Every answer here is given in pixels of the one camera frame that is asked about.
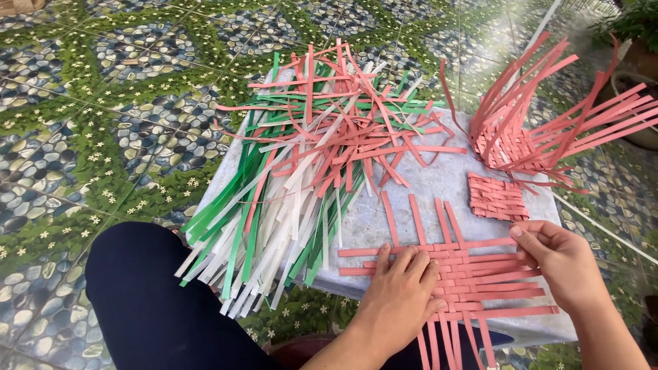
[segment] pebble pattern tile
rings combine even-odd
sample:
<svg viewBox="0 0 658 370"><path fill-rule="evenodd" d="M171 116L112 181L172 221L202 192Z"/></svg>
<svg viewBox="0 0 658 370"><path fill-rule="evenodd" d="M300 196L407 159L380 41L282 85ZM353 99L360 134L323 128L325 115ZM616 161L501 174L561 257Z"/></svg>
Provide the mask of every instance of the pebble pattern tile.
<svg viewBox="0 0 658 370"><path fill-rule="evenodd" d="M121 220L180 226L194 214L274 51L286 62L307 44L352 44L360 65L386 61L381 85L422 78L419 99L473 114L499 69L527 44L552 1L527 0L53 0L0 21L0 367L113 369L85 293L88 246ZM578 31L600 14L559 9L547 26L586 55L542 82L526 125L580 99L606 51ZM565 160L588 191L556 190L597 223L658 255L658 157L613 143ZM631 333L658 271L559 206L583 235ZM339 334L359 303L317 290L286 291L280 309L241 320L260 344ZM496 351L502 370L572 369L577 344Z"/></svg>

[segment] forearm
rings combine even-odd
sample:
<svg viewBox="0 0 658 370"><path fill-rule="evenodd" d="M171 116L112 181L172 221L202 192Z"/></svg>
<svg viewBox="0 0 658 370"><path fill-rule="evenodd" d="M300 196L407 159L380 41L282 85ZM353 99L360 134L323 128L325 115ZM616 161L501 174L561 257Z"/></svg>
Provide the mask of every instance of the forearm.
<svg viewBox="0 0 658 370"><path fill-rule="evenodd" d="M571 319L580 342L583 370L649 370L612 301L575 313Z"/></svg>
<svg viewBox="0 0 658 370"><path fill-rule="evenodd" d="M372 348L370 343L365 333L348 327L300 370L377 370L388 358Z"/></svg>

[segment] partially woven basket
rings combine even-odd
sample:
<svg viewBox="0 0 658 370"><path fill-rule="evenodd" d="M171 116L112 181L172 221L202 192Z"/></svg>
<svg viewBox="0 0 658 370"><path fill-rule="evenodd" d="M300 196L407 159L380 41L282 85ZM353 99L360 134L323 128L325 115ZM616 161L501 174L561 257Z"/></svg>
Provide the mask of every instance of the partially woven basket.
<svg viewBox="0 0 658 370"><path fill-rule="evenodd" d="M45 0L0 0L0 16L12 16L36 12L43 8Z"/></svg>

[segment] hand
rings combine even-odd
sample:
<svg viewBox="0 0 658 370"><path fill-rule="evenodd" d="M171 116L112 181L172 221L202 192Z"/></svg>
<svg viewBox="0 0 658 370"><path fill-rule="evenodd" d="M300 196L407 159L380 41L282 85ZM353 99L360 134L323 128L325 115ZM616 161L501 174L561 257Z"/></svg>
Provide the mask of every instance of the hand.
<svg viewBox="0 0 658 370"><path fill-rule="evenodd" d="M549 221L514 223L509 234L529 253L528 266L542 268L555 302L569 315L612 304L585 238Z"/></svg>
<svg viewBox="0 0 658 370"><path fill-rule="evenodd" d="M446 307L430 299L439 273L439 263L426 251L409 247L397 255L389 269L391 246L382 246L377 270L357 314L343 334L369 342L376 356L388 359L418 336L429 317Z"/></svg>

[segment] black pants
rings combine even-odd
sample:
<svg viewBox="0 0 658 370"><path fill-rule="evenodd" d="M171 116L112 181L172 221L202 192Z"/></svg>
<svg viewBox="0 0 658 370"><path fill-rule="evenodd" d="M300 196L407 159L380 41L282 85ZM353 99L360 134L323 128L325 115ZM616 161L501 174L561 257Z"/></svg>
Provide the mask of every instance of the black pants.
<svg viewBox="0 0 658 370"><path fill-rule="evenodd" d="M281 369L235 320L219 313L221 304L206 284L194 279L178 286L174 272L189 253L173 232L149 223L114 225L94 240L87 295L116 368ZM460 330L463 367L476 369L465 333ZM481 345L477 330L476 339ZM443 350L440 361L447 365ZM421 368L416 340L384 366Z"/></svg>

